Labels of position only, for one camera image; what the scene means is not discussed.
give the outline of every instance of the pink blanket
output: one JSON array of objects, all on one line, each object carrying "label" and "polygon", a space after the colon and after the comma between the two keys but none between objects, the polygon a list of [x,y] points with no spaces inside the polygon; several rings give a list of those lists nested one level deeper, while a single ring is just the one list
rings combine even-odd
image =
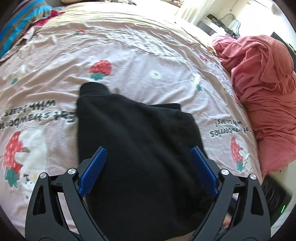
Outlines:
[{"label": "pink blanket", "polygon": [[286,46],[268,36],[213,40],[258,141],[263,177],[296,159],[296,74]]}]

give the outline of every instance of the bedsheet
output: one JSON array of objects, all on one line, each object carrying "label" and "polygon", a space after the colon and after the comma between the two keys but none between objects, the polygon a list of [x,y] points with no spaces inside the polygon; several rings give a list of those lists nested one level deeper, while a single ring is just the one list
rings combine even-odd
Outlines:
[{"label": "bedsheet", "polygon": [[114,5],[70,5],[0,60],[0,204],[22,234],[39,174],[78,166],[75,108],[88,81],[146,104],[180,103],[209,158],[262,181],[250,122],[219,60],[169,18]]}]

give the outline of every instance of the silver screw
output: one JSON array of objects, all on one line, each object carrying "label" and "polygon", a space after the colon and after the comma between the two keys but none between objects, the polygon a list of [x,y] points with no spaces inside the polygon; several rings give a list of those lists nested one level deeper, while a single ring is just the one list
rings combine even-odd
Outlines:
[{"label": "silver screw", "polygon": [[229,174],[229,171],[226,170],[226,169],[222,169],[222,170],[221,170],[221,173],[222,173],[223,175],[227,176],[227,175]]},{"label": "silver screw", "polygon": [[74,168],[71,168],[71,169],[68,170],[68,173],[70,175],[74,174],[75,172],[76,172],[76,170]]},{"label": "silver screw", "polygon": [[250,175],[250,178],[253,179],[253,180],[256,180],[256,179],[257,179],[257,177],[256,177],[255,174],[251,174],[251,175]]},{"label": "silver screw", "polygon": [[47,176],[47,175],[46,175],[46,173],[45,173],[45,172],[43,172],[43,173],[41,173],[41,174],[40,174],[40,176],[39,176],[39,177],[40,177],[41,179],[43,179],[43,178],[46,178],[46,176]]}]

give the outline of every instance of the blue stripe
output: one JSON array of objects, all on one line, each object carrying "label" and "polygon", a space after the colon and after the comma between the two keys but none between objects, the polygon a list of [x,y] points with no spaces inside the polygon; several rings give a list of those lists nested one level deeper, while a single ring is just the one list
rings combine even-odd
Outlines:
[{"label": "blue stripe", "polygon": [[38,3],[45,3],[44,0],[36,0],[36,1],[32,1],[30,4],[28,4],[22,11],[20,11],[15,17],[13,17],[12,19],[10,19],[10,21],[5,25],[5,27],[3,28],[3,30],[0,32],[0,42],[2,41],[2,39],[4,38],[4,36],[6,35],[6,33],[9,31],[9,29],[26,13],[28,12],[28,10],[30,10],[35,4]]},{"label": "blue stripe", "polygon": [[11,35],[8,37],[7,41],[3,44],[3,48],[0,51],[0,58],[12,47],[12,43],[15,41],[15,38],[19,35],[21,31],[25,31],[28,24],[31,23],[31,19],[40,14],[41,12],[50,12],[51,7],[50,6],[40,6],[36,9],[34,9],[20,24],[14,29],[14,31],[11,33]]}]

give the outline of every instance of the green light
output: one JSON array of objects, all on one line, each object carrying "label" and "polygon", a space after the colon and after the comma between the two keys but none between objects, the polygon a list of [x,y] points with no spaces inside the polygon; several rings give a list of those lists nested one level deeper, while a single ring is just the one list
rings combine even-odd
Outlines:
[{"label": "green light", "polygon": [[285,209],[286,205],[283,206],[283,209],[281,210],[281,214],[283,213],[284,209]]}]

